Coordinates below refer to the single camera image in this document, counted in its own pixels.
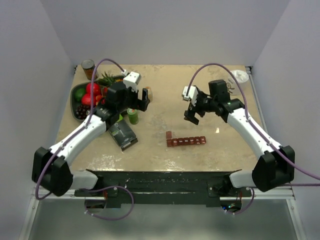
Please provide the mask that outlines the clear pill bottle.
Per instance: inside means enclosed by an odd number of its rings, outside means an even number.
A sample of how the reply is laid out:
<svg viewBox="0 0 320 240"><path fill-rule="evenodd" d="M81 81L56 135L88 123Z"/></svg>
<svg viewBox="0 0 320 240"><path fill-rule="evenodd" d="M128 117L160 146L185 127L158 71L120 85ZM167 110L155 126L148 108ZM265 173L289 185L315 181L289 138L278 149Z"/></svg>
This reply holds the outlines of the clear pill bottle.
<svg viewBox="0 0 320 240"><path fill-rule="evenodd" d="M149 86L146 86L145 89L147 89L149 101L152 102L153 101L153 91L152 91L152 89Z"/></svg>

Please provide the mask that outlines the red weekly pill organizer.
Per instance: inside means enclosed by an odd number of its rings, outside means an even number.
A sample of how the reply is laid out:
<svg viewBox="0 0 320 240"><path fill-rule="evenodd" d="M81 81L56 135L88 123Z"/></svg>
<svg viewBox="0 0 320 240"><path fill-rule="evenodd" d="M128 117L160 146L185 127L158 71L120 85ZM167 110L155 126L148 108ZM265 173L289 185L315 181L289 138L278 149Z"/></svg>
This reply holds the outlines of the red weekly pill organizer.
<svg viewBox="0 0 320 240"><path fill-rule="evenodd" d="M207 143L205 136L191 136L174 138L171 131L165 133L166 145L169 148L180 146L205 145Z"/></svg>

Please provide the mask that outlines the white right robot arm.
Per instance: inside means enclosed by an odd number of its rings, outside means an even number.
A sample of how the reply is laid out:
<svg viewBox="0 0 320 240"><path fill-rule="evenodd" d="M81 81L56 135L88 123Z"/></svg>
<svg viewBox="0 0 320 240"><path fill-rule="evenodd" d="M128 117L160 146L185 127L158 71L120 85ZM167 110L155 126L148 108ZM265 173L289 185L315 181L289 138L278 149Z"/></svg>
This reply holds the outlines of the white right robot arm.
<svg viewBox="0 0 320 240"><path fill-rule="evenodd" d="M210 94L197 86L185 86L182 99L189 102L184 112L185 120L198 125L196 114L215 113L225 123L233 127L245 140L257 158L253 170L237 170L227 174L222 182L221 191L227 196L235 196L243 187L256 187L267 192L291 182L294 179L295 151L292 147L282 146L272 139L246 113L245 105L238 99L231 99L224 80L213 80L209 84Z"/></svg>

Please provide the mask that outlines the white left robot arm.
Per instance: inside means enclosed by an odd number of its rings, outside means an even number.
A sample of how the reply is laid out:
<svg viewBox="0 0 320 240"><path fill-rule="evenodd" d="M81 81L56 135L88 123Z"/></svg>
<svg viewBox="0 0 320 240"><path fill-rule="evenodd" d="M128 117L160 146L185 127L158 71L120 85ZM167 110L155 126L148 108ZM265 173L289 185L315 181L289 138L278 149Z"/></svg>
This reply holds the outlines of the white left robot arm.
<svg viewBox="0 0 320 240"><path fill-rule="evenodd" d="M68 190L86 189L92 196L99 196L104 184L92 171L71 172L76 157L96 138L104 134L128 108L146 111L150 103L148 89L142 89L142 98L135 87L125 82L116 82L109 87L106 97L90 110L86 119L66 138L48 149L40 147L35 151L31 179L38 191L43 187L49 193L60 197Z"/></svg>

